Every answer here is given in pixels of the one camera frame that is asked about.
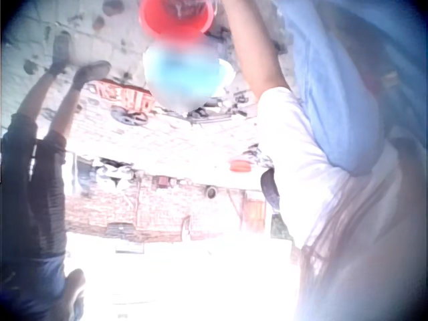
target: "sleeve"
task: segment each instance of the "sleeve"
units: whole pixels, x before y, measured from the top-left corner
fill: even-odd
[[[284,223],[302,247],[336,204],[348,174],[328,162],[316,144],[310,122],[286,88],[272,88],[258,104],[259,145],[275,167]]]

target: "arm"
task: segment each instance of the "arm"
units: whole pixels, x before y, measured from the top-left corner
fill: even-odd
[[[245,80],[257,100],[268,89],[290,89],[277,51],[253,0],[223,0]]]

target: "dark pants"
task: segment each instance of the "dark pants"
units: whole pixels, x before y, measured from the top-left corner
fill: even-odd
[[[34,121],[15,114],[3,137],[0,202],[3,259],[55,257],[66,251],[62,180],[66,139],[51,131],[36,144],[36,133]]]

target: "red bucket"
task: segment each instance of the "red bucket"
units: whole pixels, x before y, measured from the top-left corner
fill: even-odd
[[[186,33],[181,36],[189,38],[200,34],[195,33],[195,30],[201,33],[208,31],[214,20],[214,8],[210,1],[206,1],[200,14],[189,19],[179,19],[167,12],[163,0],[141,0],[139,16],[143,30],[155,38],[172,30],[180,30]]]

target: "brick wall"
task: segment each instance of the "brick wall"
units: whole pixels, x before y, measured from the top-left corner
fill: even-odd
[[[218,189],[214,199],[206,198],[204,192],[204,185],[153,190],[148,175],[140,186],[132,184],[124,194],[95,186],[90,198],[67,196],[68,230],[107,237],[109,223],[123,222],[136,227],[135,233],[126,237],[131,241],[180,241],[181,224],[190,215],[192,239],[237,231],[243,191]]]

